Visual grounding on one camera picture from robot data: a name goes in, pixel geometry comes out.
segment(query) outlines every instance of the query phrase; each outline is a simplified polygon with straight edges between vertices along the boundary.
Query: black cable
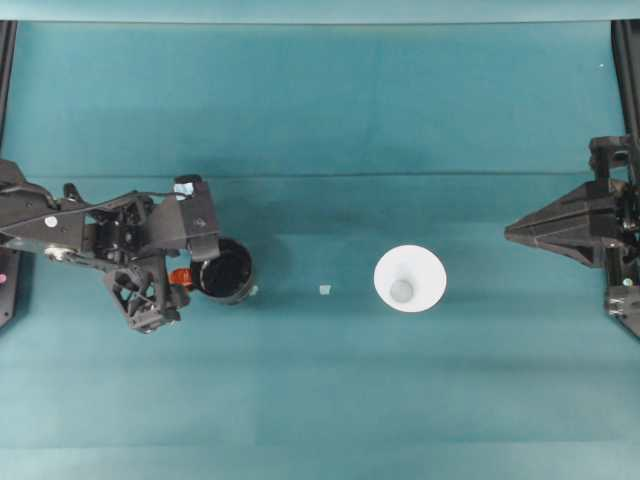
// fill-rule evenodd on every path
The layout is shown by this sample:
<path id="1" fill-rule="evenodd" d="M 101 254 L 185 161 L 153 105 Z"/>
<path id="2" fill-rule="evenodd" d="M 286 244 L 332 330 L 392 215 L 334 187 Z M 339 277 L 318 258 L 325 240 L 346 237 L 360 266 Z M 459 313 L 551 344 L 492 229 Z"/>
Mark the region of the black cable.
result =
<path id="1" fill-rule="evenodd" d="M 180 192 L 163 192 L 163 193 L 159 193 L 159 192 L 138 192 L 138 191 L 132 191 L 129 193 L 125 193 L 124 195 L 121 195 L 119 197 L 113 198 L 111 200 L 107 200 L 104 202 L 100 202 L 100 203 L 96 203 L 93 205 L 86 205 L 84 207 L 80 207 L 80 208 L 73 208 L 70 210 L 62 210 L 62 211 L 58 211 L 58 212 L 48 212 L 48 213 L 44 213 L 42 215 L 38 215 L 36 217 L 31 217 L 31 218 L 27 218 L 25 220 L 20 220 L 18 222 L 13 222 L 7 225 L 2 225 L 0 227 L 0 232 L 6 233 L 6 230 L 10 230 L 13 228 L 17 228 L 17 227 L 21 227 L 23 225 L 26 225 L 28 223 L 31 222 L 37 222 L 38 220 L 44 220 L 47 217 L 64 217 L 67 215 L 73 215 L 76 213 L 87 213 L 87 212 L 91 212 L 92 210 L 100 210 L 101 208 L 106 208 L 108 205 L 115 203 L 115 202 L 121 202 L 123 200 L 126 200 L 128 198 L 137 198 L 137 197 L 143 197 L 143 196 L 147 196 L 147 197 L 188 197 L 188 195 L 184 194 L 184 193 L 180 193 Z"/>

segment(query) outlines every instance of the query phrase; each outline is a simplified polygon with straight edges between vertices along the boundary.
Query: small white object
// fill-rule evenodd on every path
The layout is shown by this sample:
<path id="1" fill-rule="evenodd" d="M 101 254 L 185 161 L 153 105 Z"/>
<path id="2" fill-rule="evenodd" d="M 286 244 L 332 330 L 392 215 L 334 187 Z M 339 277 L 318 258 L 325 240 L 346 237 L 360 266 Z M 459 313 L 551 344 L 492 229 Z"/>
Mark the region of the small white object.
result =
<path id="1" fill-rule="evenodd" d="M 63 261 L 65 256 L 69 253 L 73 253 L 73 250 L 64 247 L 47 247 L 44 249 L 44 254 L 50 259 Z"/>
<path id="2" fill-rule="evenodd" d="M 418 245 L 401 245 L 378 261 L 373 284 L 390 307 L 407 313 L 422 312 L 444 295 L 447 272 L 433 252 Z"/>
<path id="3" fill-rule="evenodd" d="M 55 228 L 58 226 L 58 219 L 53 215 L 45 217 L 44 224 L 49 228 Z"/>
<path id="4" fill-rule="evenodd" d="M 187 197 L 193 195 L 193 183 L 176 183 L 173 186 L 173 191 L 175 193 L 180 193 L 176 198 L 180 202 Z"/>

